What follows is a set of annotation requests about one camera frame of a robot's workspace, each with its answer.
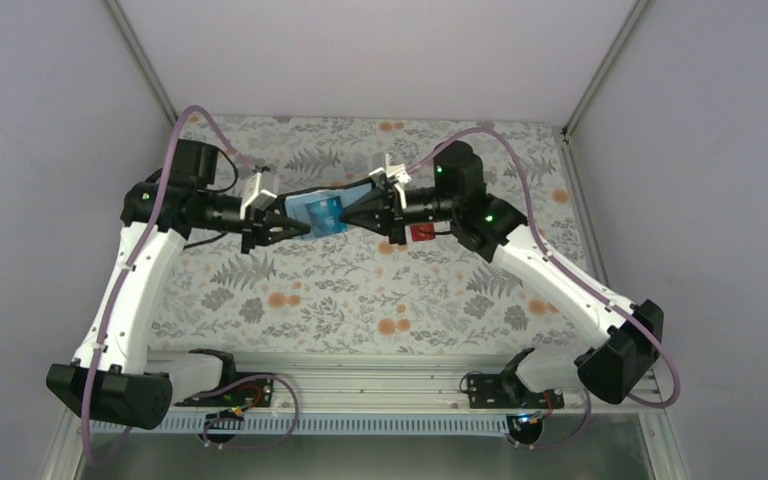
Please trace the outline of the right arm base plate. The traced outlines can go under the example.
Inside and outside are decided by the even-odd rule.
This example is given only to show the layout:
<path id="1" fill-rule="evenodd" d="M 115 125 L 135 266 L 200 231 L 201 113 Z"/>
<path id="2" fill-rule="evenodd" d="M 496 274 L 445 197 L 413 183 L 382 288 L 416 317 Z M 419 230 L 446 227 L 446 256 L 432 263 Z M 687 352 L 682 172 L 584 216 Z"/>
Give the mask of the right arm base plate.
<path id="1" fill-rule="evenodd" d="M 471 371 L 459 382 L 459 391 L 468 397 L 471 409 L 561 409 L 562 394 L 554 390 L 529 390 L 514 374 L 487 374 Z"/>

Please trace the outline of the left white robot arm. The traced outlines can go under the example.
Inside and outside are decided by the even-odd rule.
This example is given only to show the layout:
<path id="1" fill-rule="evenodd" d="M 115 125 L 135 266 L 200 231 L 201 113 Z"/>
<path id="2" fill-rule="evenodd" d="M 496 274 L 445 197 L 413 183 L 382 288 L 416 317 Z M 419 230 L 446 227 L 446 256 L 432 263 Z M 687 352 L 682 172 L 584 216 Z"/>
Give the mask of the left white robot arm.
<path id="1" fill-rule="evenodd" d="M 196 349 L 164 370 L 147 371 L 147 336 L 174 261 L 195 229 L 238 234 L 243 252 L 300 237 L 309 225 L 282 212 L 274 176 L 250 176 L 242 196 L 213 191 L 222 150 L 178 140 L 164 167 L 126 194 L 117 262 L 93 323 L 47 388 L 79 417 L 150 430 L 170 406 L 201 393 L 223 405 L 238 391 L 232 354 Z"/>

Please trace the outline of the black leather card holder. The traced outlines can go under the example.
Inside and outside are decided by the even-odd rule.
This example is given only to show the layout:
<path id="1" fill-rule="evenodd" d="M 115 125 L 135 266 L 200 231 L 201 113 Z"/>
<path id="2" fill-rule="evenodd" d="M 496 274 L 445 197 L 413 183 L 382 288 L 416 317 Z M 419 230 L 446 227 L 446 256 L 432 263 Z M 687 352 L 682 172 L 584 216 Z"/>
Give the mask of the black leather card holder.
<path id="1" fill-rule="evenodd" d="M 346 233 L 351 226 L 340 216 L 344 209 L 369 193 L 374 186 L 370 179 L 337 187 L 311 189 L 284 197 L 284 215 L 304 223 L 310 232 L 298 237 L 311 241 Z"/>

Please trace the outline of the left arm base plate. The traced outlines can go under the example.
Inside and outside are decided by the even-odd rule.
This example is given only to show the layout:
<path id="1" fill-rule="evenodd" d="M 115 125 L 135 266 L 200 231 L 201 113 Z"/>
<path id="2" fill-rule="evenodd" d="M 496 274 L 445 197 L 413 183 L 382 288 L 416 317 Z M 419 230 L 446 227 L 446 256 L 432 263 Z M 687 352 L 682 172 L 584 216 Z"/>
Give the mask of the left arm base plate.
<path id="1" fill-rule="evenodd" d="M 271 405 L 274 378 L 266 373 L 238 372 L 231 380 L 222 380 L 218 387 L 197 392 L 173 403 L 174 407 L 248 407 Z"/>

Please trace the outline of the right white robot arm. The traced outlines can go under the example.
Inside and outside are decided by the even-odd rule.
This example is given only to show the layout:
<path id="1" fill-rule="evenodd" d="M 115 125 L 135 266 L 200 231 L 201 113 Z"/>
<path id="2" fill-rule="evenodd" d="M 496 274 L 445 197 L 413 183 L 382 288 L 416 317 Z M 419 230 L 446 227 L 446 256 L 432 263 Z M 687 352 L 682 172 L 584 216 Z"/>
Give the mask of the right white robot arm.
<path id="1" fill-rule="evenodd" d="M 403 167 L 379 169 L 371 175 L 373 189 L 340 219 L 397 244 L 405 243 L 411 225 L 446 222 L 461 246 L 518 278 L 576 327 L 582 353 L 527 348 L 509 363 L 501 391 L 512 406 L 525 407 L 555 388 L 582 387 L 614 405 L 630 398 L 660 356 L 661 308 L 650 300 L 634 304 L 568 260 L 524 212 L 488 193 L 483 172 L 472 147 L 454 141 L 433 158 L 433 186 L 409 189 Z"/>

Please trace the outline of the red credit card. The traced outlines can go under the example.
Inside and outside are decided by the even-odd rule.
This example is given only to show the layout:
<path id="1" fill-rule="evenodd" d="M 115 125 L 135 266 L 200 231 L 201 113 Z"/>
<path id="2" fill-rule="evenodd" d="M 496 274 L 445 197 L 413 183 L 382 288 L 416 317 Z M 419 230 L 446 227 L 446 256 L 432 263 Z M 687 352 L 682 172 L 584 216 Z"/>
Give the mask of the red credit card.
<path id="1" fill-rule="evenodd" d="M 433 224 L 415 224 L 409 227 L 410 236 L 413 242 L 424 242 L 436 238 L 435 227 Z"/>

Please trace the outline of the blue credit card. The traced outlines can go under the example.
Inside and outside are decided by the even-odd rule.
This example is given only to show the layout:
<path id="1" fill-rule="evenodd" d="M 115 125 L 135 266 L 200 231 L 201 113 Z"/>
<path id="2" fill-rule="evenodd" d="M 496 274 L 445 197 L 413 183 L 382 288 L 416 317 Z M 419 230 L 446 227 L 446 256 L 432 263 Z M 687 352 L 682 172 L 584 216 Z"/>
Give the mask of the blue credit card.
<path id="1" fill-rule="evenodd" d="M 315 238 L 341 234 L 346 230 L 345 224 L 340 220 L 343 207 L 339 197 L 317 199 L 306 204 L 305 208 Z"/>

